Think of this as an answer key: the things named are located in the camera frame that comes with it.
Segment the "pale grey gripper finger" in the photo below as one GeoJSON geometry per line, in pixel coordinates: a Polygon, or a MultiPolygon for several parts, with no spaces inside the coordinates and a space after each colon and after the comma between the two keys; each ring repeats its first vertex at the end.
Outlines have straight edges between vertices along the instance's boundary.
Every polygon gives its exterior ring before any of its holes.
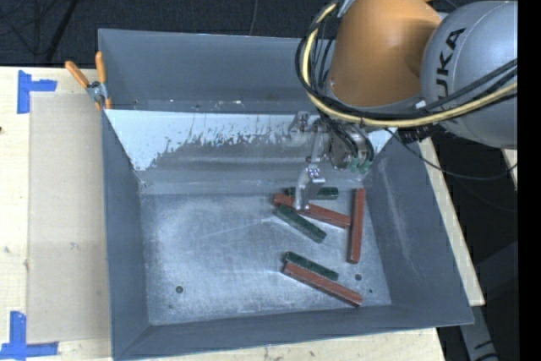
{"type": "Polygon", "coordinates": [[[308,208],[307,201],[307,184],[311,178],[319,178],[320,169],[318,167],[305,167],[298,176],[297,185],[295,188],[294,207],[301,211],[308,208]]]}
{"type": "Polygon", "coordinates": [[[316,200],[325,186],[325,178],[311,178],[307,184],[307,201],[316,200]]]}

